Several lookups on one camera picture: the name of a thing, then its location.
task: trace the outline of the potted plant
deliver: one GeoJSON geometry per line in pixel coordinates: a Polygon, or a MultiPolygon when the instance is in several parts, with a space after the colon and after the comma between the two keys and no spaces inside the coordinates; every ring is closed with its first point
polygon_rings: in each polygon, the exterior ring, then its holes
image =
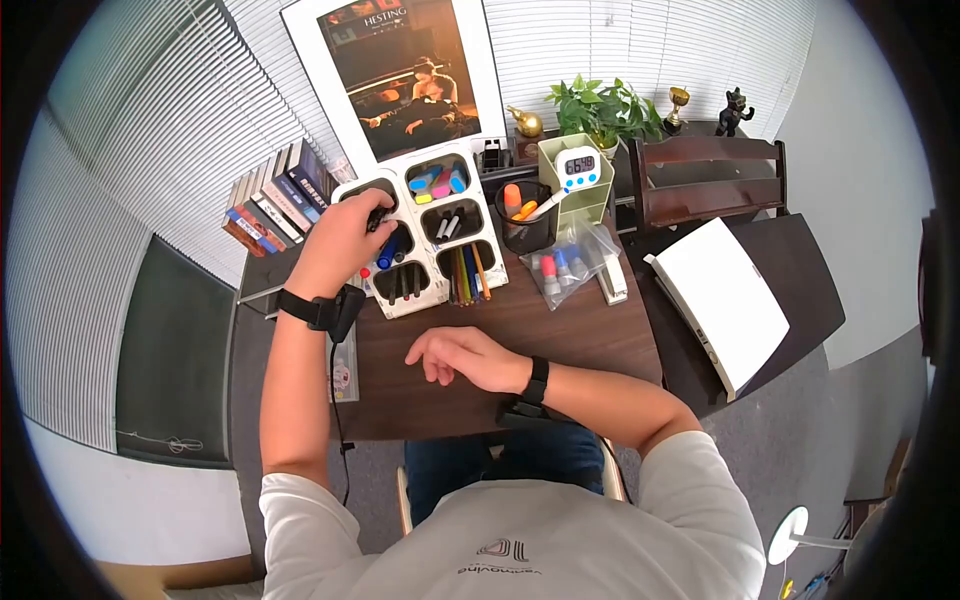
{"type": "Polygon", "coordinates": [[[607,158],[613,159],[621,137],[660,140],[660,116],[654,103],[639,98],[618,78],[613,85],[598,89],[600,80],[584,81],[581,75],[572,85],[560,82],[544,100],[560,106],[557,120],[561,135],[583,132],[590,136],[607,158]]]}

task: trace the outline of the jeans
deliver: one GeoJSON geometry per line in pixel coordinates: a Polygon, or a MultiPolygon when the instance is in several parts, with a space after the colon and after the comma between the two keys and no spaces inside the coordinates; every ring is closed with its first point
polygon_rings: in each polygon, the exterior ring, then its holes
{"type": "Polygon", "coordinates": [[[442,497],[480,480],[542,479],[603,495],[603,451],[596,435],[575,423],[406,442],[403,458],[415,527],[442,497]],[[490,447],[501,444],[494,460],[490,447]]]}

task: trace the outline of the white pen holder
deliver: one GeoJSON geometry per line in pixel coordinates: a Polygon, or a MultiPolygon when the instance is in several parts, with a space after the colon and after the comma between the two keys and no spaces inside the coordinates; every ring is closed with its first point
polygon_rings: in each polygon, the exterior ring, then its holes
{"type": "MultiPolygon", "coordinates": [[[[392,169],[377,169],[368,179],[350,181],[334,190],[334,203],[371,187],[383,189],[396,199],[396,210],[389,213],[386,219],[399,221],[395,235],[399,235],[400,250],[404,255],[402,260],[397,262],[392,259],[390,267],[381,269],[377,265],[380,255],[377,252],[367,266],[370,273],[364,281],[368,295],[376,298],[387,319],[446,302],[450,290],[450,258],[453,255],[450,251],[474,242],[483,263],[488,287],[492,289],[508,282],[480,176],[469,156],[468,147],[461,143],[444,144],[408,155],[407,160],[398,167],[402,169],[399,173],[392,169]],[[448,195],[442,198],[431,196],[429,200],[423,192],[411,192],[407,181],[425,168],[441,165],[444,169],[452,169],[455,164],[461,165],[467,179],[462,192],[451,189],[448,195]],[[418,195],[421,204],[416,200],[418,195]],[[459,215],[459,218],[451,235],[438,239],[444,216],[444,229],[450,230],[450,221],[455,215],[459,215]],[[419,296],[414,294],[415,277],[419,279],[419,296]]],[[[458,262],[453,261],[452,264],[456,269],[458,262]]]]}

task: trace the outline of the white lamp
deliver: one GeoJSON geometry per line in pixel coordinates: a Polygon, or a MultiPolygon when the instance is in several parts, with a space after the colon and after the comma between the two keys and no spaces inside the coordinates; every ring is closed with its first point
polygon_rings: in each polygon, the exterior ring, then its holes
{"type": "Polygon", "coordinates": [[[798,506],[783,518],[777,531],[774,532],[773,539],[770,540],[770,549],[767,550],[767,562],[770,564],[780,564],[787,560],[797,546],[818,546],[821,548],[833,548],[835,550],[847,550],[852,544],[852,540],[835,540],[833,538],[815,538],[805,536],[806,524],[810,519],[810,512],[806,506],[798,506]]]}

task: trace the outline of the framed poster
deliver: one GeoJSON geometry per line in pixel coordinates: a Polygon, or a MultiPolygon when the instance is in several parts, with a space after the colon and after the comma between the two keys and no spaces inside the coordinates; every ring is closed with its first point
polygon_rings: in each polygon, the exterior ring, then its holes
{"type": "Polygon", "coordinates": [[[358,177],[506,135],[482,0],[299,0],[280,13],[358,177]]]}

